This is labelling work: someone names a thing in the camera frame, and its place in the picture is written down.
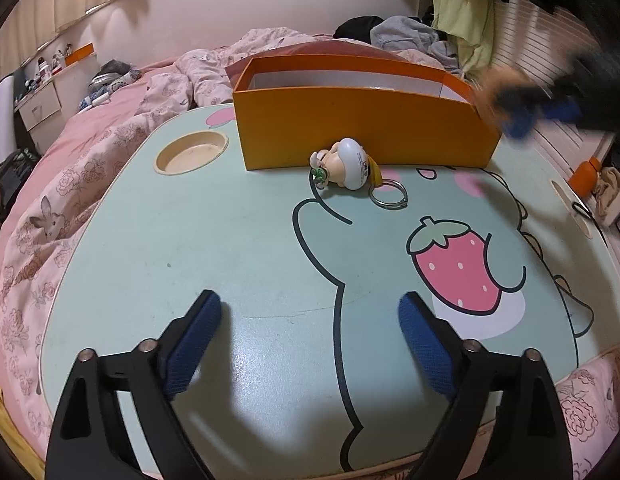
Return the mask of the light green hanging garment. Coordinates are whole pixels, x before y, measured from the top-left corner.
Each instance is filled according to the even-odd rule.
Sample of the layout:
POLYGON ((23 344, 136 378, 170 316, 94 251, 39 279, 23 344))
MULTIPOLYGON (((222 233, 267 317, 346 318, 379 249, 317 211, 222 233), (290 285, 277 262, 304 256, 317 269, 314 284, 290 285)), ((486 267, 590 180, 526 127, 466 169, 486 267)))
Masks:
POLYGON ((492 60, 496 0, 432 0, 432 3, 432 27, 452 38, 462 73, 477 76, 492 60))

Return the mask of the white figurine keychain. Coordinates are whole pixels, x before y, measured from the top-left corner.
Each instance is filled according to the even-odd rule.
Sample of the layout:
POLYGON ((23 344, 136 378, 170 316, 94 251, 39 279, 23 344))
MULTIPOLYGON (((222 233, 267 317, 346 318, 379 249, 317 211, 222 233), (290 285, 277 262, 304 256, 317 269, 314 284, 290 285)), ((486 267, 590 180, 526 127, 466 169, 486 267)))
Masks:
POLYGON ((387 210, 399 210, 409 205, 408 191, 397 180, 385 179, 380 166, 353 138, 342 138, 330 148, 313 152, 309 157, 310 182, 317 190, 330 185, 351 192, 365 190, 372 203, 387 210), (393 188, 400 196, 386 202, 376 196, 380 188, 393 188))

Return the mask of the orange bottle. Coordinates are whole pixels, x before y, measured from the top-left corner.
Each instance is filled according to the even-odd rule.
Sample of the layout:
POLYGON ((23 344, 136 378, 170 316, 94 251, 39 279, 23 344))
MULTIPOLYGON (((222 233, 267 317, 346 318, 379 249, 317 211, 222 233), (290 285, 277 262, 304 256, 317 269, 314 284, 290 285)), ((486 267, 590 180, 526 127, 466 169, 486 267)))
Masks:
POLYGON ((584 200, 593 192, 601 169, 601 162, 596 157, 590 157, 577 167, 569 178, 568 185, 584 200))

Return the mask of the white bedside drawer cabinet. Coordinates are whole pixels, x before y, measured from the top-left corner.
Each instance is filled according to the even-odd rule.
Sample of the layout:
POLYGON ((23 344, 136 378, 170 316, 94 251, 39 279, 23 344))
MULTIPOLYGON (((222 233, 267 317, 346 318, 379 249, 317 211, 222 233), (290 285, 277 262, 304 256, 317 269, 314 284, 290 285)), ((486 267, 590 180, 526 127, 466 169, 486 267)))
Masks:
POLYGON ((39 89, 23 98, 16 106, 28 131, 59 113, 61 109, 60 99, 52 82, 42 84, 39 89))

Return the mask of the orange cardboard box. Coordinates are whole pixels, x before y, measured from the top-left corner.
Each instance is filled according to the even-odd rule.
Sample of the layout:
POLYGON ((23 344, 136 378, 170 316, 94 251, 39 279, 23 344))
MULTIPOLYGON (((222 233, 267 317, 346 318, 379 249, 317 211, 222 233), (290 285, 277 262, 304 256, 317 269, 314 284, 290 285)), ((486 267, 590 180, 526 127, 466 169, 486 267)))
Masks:
POLYGON ((248 170, 306 166, 343 138, 381 165, 484 168, 500 140, 469 84, 388 58, 291 54, 252 58, 233 88, 248 170))

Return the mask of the pink floral quilt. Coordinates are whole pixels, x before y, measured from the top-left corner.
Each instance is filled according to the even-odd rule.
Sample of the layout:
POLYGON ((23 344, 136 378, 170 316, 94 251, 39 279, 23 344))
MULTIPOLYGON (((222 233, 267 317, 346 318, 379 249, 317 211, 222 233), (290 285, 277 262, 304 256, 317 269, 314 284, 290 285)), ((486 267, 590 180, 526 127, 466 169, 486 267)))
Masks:
POLYGON ((195 49, 142 69, 112 100, 71 118, 37 163, 0 232, 0 379, 7 413, 39 456, 52 417, 39 360, 56 289, 98 202, 161 124, 194 105, 232 98, 226 68, 255 54, 308 44, 287 27, 252 29, 234 44, 195 49))

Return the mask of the grey clothes pile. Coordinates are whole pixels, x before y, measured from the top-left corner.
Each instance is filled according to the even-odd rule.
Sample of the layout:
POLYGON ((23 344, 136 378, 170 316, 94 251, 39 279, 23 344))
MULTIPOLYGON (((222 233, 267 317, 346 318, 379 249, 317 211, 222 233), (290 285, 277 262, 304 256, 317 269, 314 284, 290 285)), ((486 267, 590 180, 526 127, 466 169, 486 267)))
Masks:
POLYGON ((417 50, 436 60, 447 72, 462 74, 455 45, 444 32, 437 32, 418 18, 391 16, 374 26, 370 37, 373 47, 388 52, 417 50))

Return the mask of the black clothes on bed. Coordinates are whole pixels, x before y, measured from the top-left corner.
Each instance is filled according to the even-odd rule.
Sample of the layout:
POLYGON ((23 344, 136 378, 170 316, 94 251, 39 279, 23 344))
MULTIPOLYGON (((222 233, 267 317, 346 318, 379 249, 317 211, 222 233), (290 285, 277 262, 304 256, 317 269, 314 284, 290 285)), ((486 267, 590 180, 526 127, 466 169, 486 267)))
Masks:
POLYGON ((371 43, 371 30, 382 24, 383 18, 376 15, 357 16, 339 25, 333 34, 335 39, 351 39, 371 43))

